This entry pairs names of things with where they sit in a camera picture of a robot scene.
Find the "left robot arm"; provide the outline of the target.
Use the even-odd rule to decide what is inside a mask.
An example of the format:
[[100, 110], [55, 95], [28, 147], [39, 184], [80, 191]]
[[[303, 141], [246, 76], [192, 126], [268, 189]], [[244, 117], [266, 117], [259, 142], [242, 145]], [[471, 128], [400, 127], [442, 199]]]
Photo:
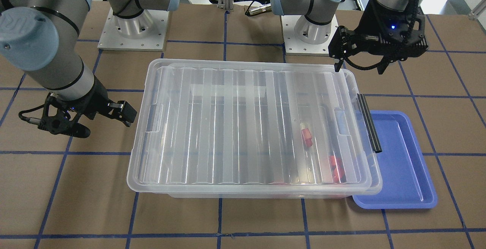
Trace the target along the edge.
[[330, 39], [328, 54], [335, 71], [344, 62], [361, 71], [387, 67], [417, 58], [429, 48], [425, 34], [423, 0], [369, 0], [354, 30], [341, 25], [333, 35], [330, 26], [343, 0], [270, 0], [273, 14], [299, 16], [294, 32], [305, 43], [318, 45]]

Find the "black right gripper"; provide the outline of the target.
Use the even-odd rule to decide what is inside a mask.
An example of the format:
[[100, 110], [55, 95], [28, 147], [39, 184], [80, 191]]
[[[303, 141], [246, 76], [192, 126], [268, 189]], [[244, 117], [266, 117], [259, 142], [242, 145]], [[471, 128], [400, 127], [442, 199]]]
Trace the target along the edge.
[[44, 104], [19, 111], [18, 116], [22, 121], [34, 124], [38, 129], [52, 135], [87, 138], [91, 131], [79, 123], [79, 120], [82, 116], [93, 120], [96, 114], [118, 120], [130, 127], [135, 122], [137, 111], [127, 101], [113, 102], [109, 99], [106, 88], [95, 77], [94, 85], [85, 96], [64, 101], [49, 93]]

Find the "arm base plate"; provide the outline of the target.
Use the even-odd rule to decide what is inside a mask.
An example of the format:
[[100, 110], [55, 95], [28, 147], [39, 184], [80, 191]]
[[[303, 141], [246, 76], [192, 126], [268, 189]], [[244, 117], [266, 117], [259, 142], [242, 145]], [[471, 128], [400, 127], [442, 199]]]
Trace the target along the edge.
[[288, 55], [329, 56], [330, 41], [338, 28], [336, 16], [330, 24], [311, 24], [304, 16], [281, 16], [285, 52]]
[[101, 50], [163, 52], [170, 12], [144, 10], [132, 19], [116, 17], [108, 12], [98, 48]]

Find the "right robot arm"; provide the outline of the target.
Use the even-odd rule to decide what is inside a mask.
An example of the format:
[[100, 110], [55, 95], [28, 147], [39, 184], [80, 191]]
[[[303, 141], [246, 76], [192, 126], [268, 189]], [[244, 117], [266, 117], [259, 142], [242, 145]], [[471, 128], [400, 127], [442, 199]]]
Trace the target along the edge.
[[[1, 0], [1, 55], [48, 91], [42, 105], [19, 119], [51, 134], [87, 138], [82, 116], [102, 115], [129, 127], [137, 111], [113, 101], [104, 85], [75, 52], [93, 0]], [[112, 44], [123, 49], [162, 49], [165, 31], [153, 12], [178, 9], [180, 0], [108, 0], [105, 25]]]

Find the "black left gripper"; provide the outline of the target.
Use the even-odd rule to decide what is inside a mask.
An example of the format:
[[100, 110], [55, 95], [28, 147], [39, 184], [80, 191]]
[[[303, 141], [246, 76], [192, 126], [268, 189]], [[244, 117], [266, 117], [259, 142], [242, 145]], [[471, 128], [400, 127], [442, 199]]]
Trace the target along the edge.
[[393, 62], [420, 57], [429, 49], [424, 22], [425, 16], [414, 2], [408, 2], [404, 11], [370, 2], [354, 31], [338, 26], [330, 40], [328, 51], [334, 59], [334, 70], [340, 71], [348, 58], [346, 50], [351, 47], [350, 56], [359, 52], [382, 56], [380, 62], [367, 67], [349, 61], [351, 67], [362, 71], [377, 69], [378, 74], [383, 74]]

